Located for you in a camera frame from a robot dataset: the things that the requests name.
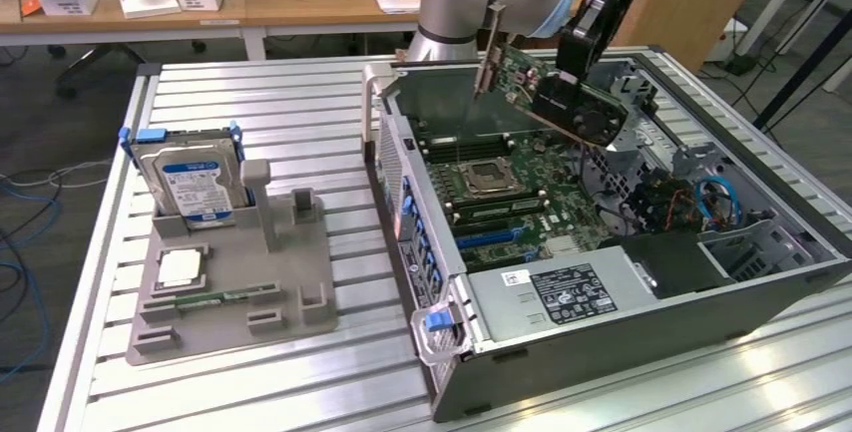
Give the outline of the green Nvidia graphics card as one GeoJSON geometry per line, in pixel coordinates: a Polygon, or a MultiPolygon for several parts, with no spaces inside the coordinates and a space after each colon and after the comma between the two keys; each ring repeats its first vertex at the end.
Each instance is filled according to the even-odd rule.
{"type": "Polygon", "coordinates": [[[500,36],[504,9],[499,2],[488,5],[489,36],[473,95],[499,91],[511,106],[575,141],[611,145],[628,119],[621,101],[511,46],[500,36]]]}

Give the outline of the wooden cabinet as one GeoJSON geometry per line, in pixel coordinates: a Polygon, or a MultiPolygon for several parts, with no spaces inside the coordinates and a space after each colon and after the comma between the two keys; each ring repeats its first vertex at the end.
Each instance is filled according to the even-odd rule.
{"type": "Polygon", "coordinates": [[[696,71],[741,3],[743,0],[633,0],[609,45],[655,45],[696,71]]]}

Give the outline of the white floor unit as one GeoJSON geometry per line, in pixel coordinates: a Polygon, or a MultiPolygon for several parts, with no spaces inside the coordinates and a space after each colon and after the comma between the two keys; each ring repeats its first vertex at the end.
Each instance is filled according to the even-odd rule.
{"type": "Polygon", "coordinates": [[[731,18],[719,34],[704,62],[724,63],[733,54],[739,42],[747,33],[748,27],[736,18],[731,18]]]}

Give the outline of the metal CPU socket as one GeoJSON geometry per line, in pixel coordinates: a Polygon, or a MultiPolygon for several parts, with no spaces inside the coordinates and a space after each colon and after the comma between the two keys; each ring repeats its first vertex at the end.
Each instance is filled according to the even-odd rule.
{"type": "Polygon", "coordinates": [[[505,158],[464,163],[459,171],[467,190],[476,198],[507,195],[520,189],[505,158]]]}

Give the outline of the installed RAM stick black chips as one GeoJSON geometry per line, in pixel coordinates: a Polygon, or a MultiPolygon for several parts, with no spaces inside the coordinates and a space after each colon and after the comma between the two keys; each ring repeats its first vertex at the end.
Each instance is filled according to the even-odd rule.
{"type": "Polygon", "coordinates": [[[547,206],[547,198],[508,200],[455,208],[449,218],[455,223],[469,223],[541,213],[547,206]]]}

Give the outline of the black expansion slot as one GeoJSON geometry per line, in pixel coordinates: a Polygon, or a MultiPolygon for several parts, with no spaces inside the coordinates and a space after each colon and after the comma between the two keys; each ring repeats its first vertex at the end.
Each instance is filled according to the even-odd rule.
{"type": "Polygon", "coordinates": [[[472,222],[468,224],[457,224],[451,227],[453,236],[467,236],[483,233],[491,233],[495,231],[503,231],[511,229],[511,223],[507,219],[496,219],[480,222],[472,222]]]}

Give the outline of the light wooden desk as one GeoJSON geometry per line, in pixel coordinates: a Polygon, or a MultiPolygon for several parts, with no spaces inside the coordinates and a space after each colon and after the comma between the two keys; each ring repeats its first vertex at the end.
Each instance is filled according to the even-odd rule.
{"type": "Polygon", "coordinates": [[[0,0],[0,46],[239,38],[251,60],[267,58],[264,33],[248,26],[247,0],[224,0],[217,11],[128,19],[119,0],[99,0],[89,16],[25,16],[20,0],[0,0]]]}
{"type": "Polygon", "coordinates": [[[247,0],[248,26],[267,37],[419,30],[420,12],[385,14],[376,0],[247,0]]]}

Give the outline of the silver finned heat sink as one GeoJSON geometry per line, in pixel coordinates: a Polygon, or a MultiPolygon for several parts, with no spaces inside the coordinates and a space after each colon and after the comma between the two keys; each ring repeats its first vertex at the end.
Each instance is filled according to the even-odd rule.
{"type": "Polygon", "coordinates": [[[548,257],[571,255],[585,252],[585,245],[571,234],[549,237],[544,241],[544,249],[548,257]]]}

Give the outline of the blue expansion slot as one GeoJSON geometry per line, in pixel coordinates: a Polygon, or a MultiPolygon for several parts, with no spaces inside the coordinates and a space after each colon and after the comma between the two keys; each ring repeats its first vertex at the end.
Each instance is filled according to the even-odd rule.
{"type": "Polygon", "coordinates": [[[509,229],[485,232],[471,236],[460,237],[455,240],[459,249],[468,249],[493,244],[501,244],[516,241],[524,233],[524,227],[513,227],[509,229]]]}

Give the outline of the grey power supply unit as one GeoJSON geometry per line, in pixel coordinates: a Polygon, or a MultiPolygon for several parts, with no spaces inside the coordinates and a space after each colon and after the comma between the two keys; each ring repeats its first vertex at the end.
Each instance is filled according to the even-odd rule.
{"type": "Polygon", "coordinates": [[[657,302],[619,246],[476,272],[468,279],[477,316],[496,342],[657,302]]]}

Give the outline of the open dark PC case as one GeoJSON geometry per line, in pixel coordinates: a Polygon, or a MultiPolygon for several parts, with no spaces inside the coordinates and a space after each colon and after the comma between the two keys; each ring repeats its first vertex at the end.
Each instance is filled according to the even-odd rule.
{"type": "Polygon", "coordinates": [[[364,69],[364,155],[415,353],[437,422],[744,337],[788,306],[852,279],[852,207],[807,174],[672,57],[608,53],[592,87],[627,111],[611,145],[580,148],[580,185],[657,302],[496,342],[471,291],[413,122],[464,138],[561,132],[473,95],[471,61],[364,69]],[[452,329],[427,332],[448,310],[452,329]]]}

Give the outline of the white box round insert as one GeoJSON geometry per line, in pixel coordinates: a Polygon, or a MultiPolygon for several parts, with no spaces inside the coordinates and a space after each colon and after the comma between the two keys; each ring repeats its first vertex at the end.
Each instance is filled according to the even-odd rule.
{"type": "Polygon", "coordinates": [[[181,12],[177,0],[119,0],[124,17],[139,19],[181,12]]]}

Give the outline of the hard disk in blue caddy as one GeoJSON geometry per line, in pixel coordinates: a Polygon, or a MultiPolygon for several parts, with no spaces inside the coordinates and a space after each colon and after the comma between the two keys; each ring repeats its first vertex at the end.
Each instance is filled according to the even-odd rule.
{"type": "Polygon", "coordinates": [[[195,131],[124,127],[119,144],[143,175],[157,214],[179,216],[188,229],[231,224],[235,211],[253,204],[240,180],[245,156],[236,123],[195,131]]]}

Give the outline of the grey printed parts rack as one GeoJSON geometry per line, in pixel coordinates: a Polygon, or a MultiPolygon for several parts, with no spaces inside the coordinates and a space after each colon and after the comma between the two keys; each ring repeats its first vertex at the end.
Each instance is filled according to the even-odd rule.
{"type": "Polygon", "coordinates": [[[243,162],[240,180],[255,197],[228,225],[191,230],[179,216],[155,216],[125,359],[133,366],[305,338],[339,326],[325,208],[311,188],[271,196],[271,165],[243,162]],[[191,284],[157,283],[165,252],[196,249],[191,284]],[[275,287],[245,302],[187,310],[143,310],[151,299],[275,287]]]}

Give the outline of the black office chair base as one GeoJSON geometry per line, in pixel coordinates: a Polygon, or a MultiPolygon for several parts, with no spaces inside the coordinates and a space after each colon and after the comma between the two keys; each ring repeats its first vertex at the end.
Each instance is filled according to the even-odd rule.
{"type": "Polygon", "coordinates": [[[63,71],[55,79],[55,93],[61,99],[73,99],[77,95],[76,89],[71,86],[71,80],[84,72],[99,60],[111,53],[120,53],[136,65],[147,63],[140,53],[127,43],[97,44],[63,71]]]}

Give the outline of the silver CPU chip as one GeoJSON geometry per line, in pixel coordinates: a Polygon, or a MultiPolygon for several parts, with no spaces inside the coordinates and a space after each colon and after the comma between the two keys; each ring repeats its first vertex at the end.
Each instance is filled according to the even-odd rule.
{"type": "Polygon", "coordinates": [[[163,287],[184,286],[200,275],[201,253],[196,249],[171,250],[160,261],[157,283],[163,287]]]}

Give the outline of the green RAM stick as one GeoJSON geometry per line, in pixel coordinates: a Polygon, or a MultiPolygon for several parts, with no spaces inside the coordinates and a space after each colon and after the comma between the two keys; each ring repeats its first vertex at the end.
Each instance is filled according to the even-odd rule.
{"type": "Polygon", "coordinates": [[[277,293],[275,287],[256,287],[228,290],[224,292],[204,292],[199,294],[173,296],[171,298],[151,299],[141,305],[143,310],[161,307],[176,307],[179,310],[219,306],[248,301],[267,293],[277,293]]]}

